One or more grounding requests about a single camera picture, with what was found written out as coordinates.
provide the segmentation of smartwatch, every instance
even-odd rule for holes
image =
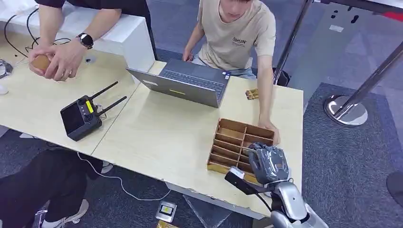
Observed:
[[[81,33],[80,35],[77,36],[77,38],[80,41],[80,43],[87,49],[91,49],[92,46],[94,45],[94,40],[87,33]]]

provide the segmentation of laptop lid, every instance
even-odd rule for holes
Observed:
[[[219,107],[216,92],[212,89],[191,85],[130,68],[126,68],[126,70],[153,91],[215,108]]]

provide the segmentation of black shirt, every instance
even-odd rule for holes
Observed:
[[[61,8],[66,0],[35,0],[40,5]],[[146,0],[67,0],[74,6],[100,9],[121,9],[123,14],[145,17],[151,28],[150,11]]]

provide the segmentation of controller screen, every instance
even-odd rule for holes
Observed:
[[[64,128],[66,129],[67,134],[72,133],[84,125],[83,117],[81,117],[80,110],[76,103],[61,111],[60,114],[62,115]]]

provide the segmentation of person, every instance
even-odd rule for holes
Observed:
[[[29,53],[31,63],[38,55],[47,55],[51,61],[46,71],[29,68],[37,75],[56,81],[65,81],[76,76],[77,69],[90,45],[83,43],[93,42],[107,33],[118,21],[121,14],[130,14],[145,17],[150,40],[155,52],[154,36],[151,30],[151,16],[146,0],[68,0],[72,5],[98,9],[90,25],[71,42],[54,46],[56,34],[63,23],[62,6],[66,0],[35,0],[39,4],[40,39]]]
[[[103,171],[103,161],[80,155]],[[98,175],[76,152],[57,149],[38,154],[19,172],[0,179],[0,221],[4,228],[22,228],[49,200],[42,228],[59,228],[77,221],[88,210],[86,177]]]
[[[199,53],[192,49],[206,36]],[[183,61],[230,71],[232,76],[256,79],[252,73],[250,49],[258,55],[259,126],[279,133],[270,121],[273,90],[272,58],[276,22],[268,7],[259,0],[200,0],[198,22],[184,49]]]

